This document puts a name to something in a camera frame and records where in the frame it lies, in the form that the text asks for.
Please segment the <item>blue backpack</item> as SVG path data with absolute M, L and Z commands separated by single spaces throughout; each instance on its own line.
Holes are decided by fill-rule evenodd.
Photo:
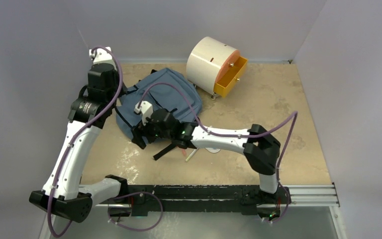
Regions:
M 180 122 L 196 122 L 195 116 L 202 110 L 202 99 L 192 83 L 172 69 L 156 71 L 127 88 L 120 97 L 121 105 L 115 108 L 116 123 L 120 130 L 132 141 L 131 128 L 141 121 L 134 113 L 138 102 L 148 101 L 153 110 L 167 109 Z M 153 156 L 158 160 L 174 147 L 171 143 Z

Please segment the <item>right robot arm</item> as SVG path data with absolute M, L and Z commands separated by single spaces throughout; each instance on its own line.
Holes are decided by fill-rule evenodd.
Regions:
M 281 144 L 259 124 L 250 129 L 228 130 L 180 122 L 167 109 L 136 107 L 141 121 L 132 127 L 132 142 L 144 149 L 157 139 L 167 139 L 182 149 L 216 148 L 242 154 L 259 174 L 259 195 L 267 203 L 279 196 L 277 160 Z

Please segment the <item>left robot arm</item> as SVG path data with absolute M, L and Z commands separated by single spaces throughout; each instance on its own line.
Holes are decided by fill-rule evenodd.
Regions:
M 102 181 L 80 187 L 80 180 L 92 145 L 103 129 L 114 106 L 85 128 L 75 134 L 88 121 L 97 116 L 113 99 L 119 85 L 119 73 L 110 63 L 93 64 L 88 71 L 88 84 L 83 86 L 78 98 L 71 104 L 67 133 L 50 177 L 41 190 L 32 191 L 31 204 L 51 214 L 76 223 L 83 222 L 93 206 L 111 198 L 121 204 L 128 199 L 126 182 L 117 176 L 106 176 Z

